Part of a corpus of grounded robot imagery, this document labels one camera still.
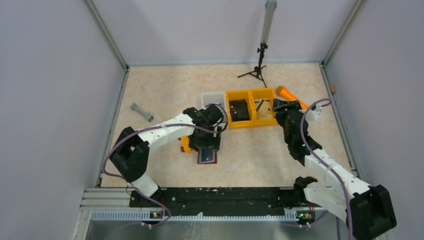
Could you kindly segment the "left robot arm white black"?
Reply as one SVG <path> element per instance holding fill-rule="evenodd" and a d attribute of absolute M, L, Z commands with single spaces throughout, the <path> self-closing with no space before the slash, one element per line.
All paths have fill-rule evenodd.
<path fill-rule="evenodd" d="M 198 164 L 215 164 L 221 136 L 228 127 L 228 114 L 216 103 L 205 108 L 189 107 L 177 116 L 155 126 L 135 130 L 125 128 L 113 146 L 108 160 L 119 177 L 139 190 L 149 207 L 160 202 L 158 184 L 147 174 L 149 155 L 168 143 L 188 138 L 188 148 L 197 153 Z"/>

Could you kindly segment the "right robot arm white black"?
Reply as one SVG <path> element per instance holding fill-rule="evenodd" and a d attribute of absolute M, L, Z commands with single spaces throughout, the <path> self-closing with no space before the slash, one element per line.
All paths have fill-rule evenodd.
<path fill-rule="evenodd" d="M 308 134 L 309 112 L 319 112 L 330 103 L 328 98 L 320 99 L 303 110 L 299 100 L 272 101 L 289 154 L 326 183 L 313 177 L 298 177 L 293 200 L 299 206 L 312 203 L 333 214 L 346 224 L 349 239 L 373 240 L 397 226 L 391 196 L 381 184 L 373 186 L 353 175 Z"/>

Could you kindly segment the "red leather card holder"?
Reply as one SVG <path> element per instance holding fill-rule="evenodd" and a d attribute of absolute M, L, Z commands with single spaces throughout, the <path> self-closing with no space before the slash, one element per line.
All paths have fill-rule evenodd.
<path fill-rule="evenodd" d="M 197 163 L 199 165 L 216 164 L 217 159 L 217 150 L 214 148 L 200 147 L 197 151 Z"/>

